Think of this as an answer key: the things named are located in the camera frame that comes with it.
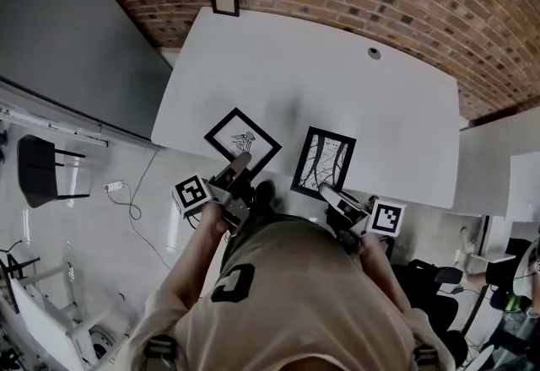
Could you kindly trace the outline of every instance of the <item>power adapter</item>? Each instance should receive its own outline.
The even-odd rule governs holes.
[[[121,190],[123,186],[124,183],[121,180],[117,180],[116,182],[109,182],[108,184],[105,184],[105,191],[111,192]]]

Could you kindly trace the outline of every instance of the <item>framed drawing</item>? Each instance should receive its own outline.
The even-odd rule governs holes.
[[[281,145],[255,122],[234,108],[204,138],[229,161],[244,152],[251,154],[249,179],[255,177],[279,152]]]
[[[290,187],[324,200],[319,185],[326,182],[337,191],[343,188],[356,139],[310,126]]]

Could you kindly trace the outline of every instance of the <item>white table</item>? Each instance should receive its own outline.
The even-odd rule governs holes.
[[[368,57],[370,47],[381,59]],[[451,207],[456,80],[389,46],[270,13],[202,8],[170,77],[152,141],[223,159],[204,135],[238,107],[282,150],[292,176],[309,126],[357,139],[345,188]]]

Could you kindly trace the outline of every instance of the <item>office chair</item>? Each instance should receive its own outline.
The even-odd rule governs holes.
[[[467,359],[468,346],[463,335],[449,331],[457,316],[459,304],[454,298],[437,294],[444,284],[458,284],[463,272],[455,267],[437,267],[413,260],[405,265],[392,265],[392,270],[411,306],[428,315],[433,332],[445,343],[459,367]]]
[[[56,162],[56,153],[85,158],[80,153],[55,149],[54,143],[30,134],[19,140],[17,145],[19,187],[32,208],[40,207],[54,200],[79,199],[90,196],[90,194],[58,195],[56,167],[64,167],[64,165]]]

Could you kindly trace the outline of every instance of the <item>white desk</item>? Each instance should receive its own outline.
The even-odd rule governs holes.
[[[379,61],[368,57],[375,47]],[[282,150],[267,170],[292,176],[309,126],[357,139],[345,188],[451,207],[456,80],[405,53],[328,26],[202,8],[170,77],[152,141],[223,159],[203,136],[238,107]]]

